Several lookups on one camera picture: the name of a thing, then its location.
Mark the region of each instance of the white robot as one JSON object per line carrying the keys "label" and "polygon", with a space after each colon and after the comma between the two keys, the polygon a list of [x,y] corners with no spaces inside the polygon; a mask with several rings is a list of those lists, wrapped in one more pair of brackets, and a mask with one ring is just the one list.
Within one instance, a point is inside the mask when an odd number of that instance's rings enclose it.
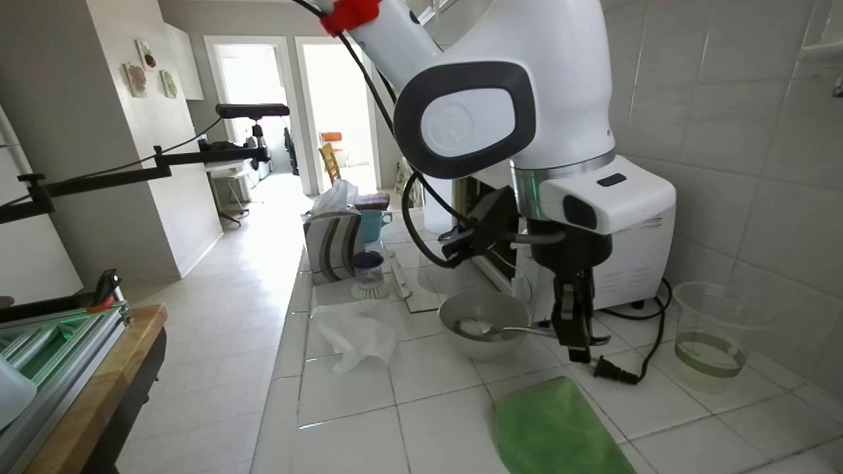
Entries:
{"label": "white robot", "polygon": [[[524,241],[555,275],[553,332],[572,362],[588,365],[592,267],[612,257],[612,236],[676,201],[667,179],[614,153],[601,0],[493,0],[450,50],[430,41],[402,0],[317,4],[329,13],[323,24],[347,30],[398,91],[394,139],[416,172],[458,179],[510,162]],[[488,203],[466,242],[500,229],[485,220],[505,209],[505,197]],[[450,253],[488,246],[462,247],[462,232],[450,242]]]}

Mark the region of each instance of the wall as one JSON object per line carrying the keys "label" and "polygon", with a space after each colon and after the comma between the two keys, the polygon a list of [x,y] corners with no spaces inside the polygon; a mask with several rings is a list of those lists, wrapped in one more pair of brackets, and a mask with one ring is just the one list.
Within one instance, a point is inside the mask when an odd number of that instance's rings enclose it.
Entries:
{"label": "wall", "polygon": [[[32,167],[51,179],[136,162],[85,0],[3,0],[0,104]],[[117,267],[131,288],[177,279],[151,188],[55,201],[80,276]]]}
{"label": "wall", "polygon": [[[213,122],[213,105],[215,105],[215,88],[211,78],[211,64],[209,64],[209,49],[206,38],[219,35],[219,38],[285,38],[288,41],[288,55],[290,60],[290,78],[292,78],[292,93],[290,108],[298,114],[298,105],[304,105],[304,84],[301,84],[301,67],[294,60],[294,38],[323,38],[318,22],[306,13],[298,5],[279,5],[279,4],[238,4],[238,5],[223,5],[223,4],[201,4],[201,0],[164,0],[164,18],[180,30],[184,30],[192,41],[192,52],[197,60],[201,81],[206,91],[206,101],[190,104],[190,114],[196,124]],[[317,150],[304,147],[304,137],[310,137],[310,129],[306,122],[301,122],[301,134],[298,139],[298,153],[308,157],[308,163],[318,163]],[[376,129],[376,142],[379,142],[379,158],[381,158],[381,179],[387,188],[398,183],[398,162],[401,150],[393,142],[390,131],[379,124]],[[308,183],[304,183],[304,191],[308,196],[317,196],[317,174],[304,163],[304,174],[308,174]]]}
{"label": "wall", "polygon": [[607,0],[607,22],[618,153],[679,191],[671,282],[745,293],[758,351],[843,397],[841,60],[799,60],[826,9]]}
{"label": "wall", "polygon": [[[134,41],[142,41],[159,60],[159,68],[173,74],[169,38],[164,30],[159,0],[86,0],[106,64],[118,93],[118,105],[126,117],[134,153],[151,157],[153,145],[173,145],[196,134],[181,93],[164,99],[159,72],[147,72],[145,99],[131,99],[120,80],[120,64],[136,58]],[[177,167],[173,178],[147,184],[164,221],[169,250],[180,275],[188,275],[221,237],[209,178],[201,163]]]}

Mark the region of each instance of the white tile floor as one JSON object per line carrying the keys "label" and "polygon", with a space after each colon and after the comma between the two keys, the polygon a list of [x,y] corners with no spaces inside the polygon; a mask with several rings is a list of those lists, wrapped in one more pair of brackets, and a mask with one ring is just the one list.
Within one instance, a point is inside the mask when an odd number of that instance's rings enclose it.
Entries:
{"label": "white tile floor", "polygon": [[[190,279],[161,293],[172,308],[172,353],[120,473],[495,474],[505,469],[491,438],[493,400],[551,376],[581,388],[646,474],[843,469],[834,400],[762,358],[724,394],[687,388],[668,351],[641,388],[592,379],[551,340],[530,340],[500,365],[471,365],[450,351],[433,312],[410,313],[393,296],[373,307],[379,316],[369,308],[369,320],[394,332],[390,365],[336,374],[339,358],[317,321],[347,313],[351,286],[308,288],[306,271],[290,271],[298,253],[285,246],[301,236],[298,221],[285,229],[269,221],[256,210],[242,236],[230,236]],[[410,308],[435,308],[455,289],[491,289],[471,267],[458,276],[427,267],[406,246],[401,220],[381,241],[416,289]],[[607,353],[617,365],[634,365],[653,334],[651,324],[603,316],[599,326],[614,334]]]}

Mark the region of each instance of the plastic bag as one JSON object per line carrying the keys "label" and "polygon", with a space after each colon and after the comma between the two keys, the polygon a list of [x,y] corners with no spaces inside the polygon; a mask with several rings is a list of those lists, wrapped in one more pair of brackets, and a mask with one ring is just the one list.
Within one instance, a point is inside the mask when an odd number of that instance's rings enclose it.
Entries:
{"label": "plastic bag", "polygon": [[314,329],[343,357],[334,371],[346,374],[363,358],[379,358],[390,365],[398,337],[384,321],[384,303],[363,300],[346,307],[323,307],[314,312]]}
{"label": "plastic bag", "polygon": [[322,192],[317,201],[314,201],[314,209],[310,213],[318,216],[318,213],[336,213],[336,210],[347,210],[354,209],[354,201],[359,197],[359,188],[346,183],[346,179],[336,179],[333,184],[333,191]]}

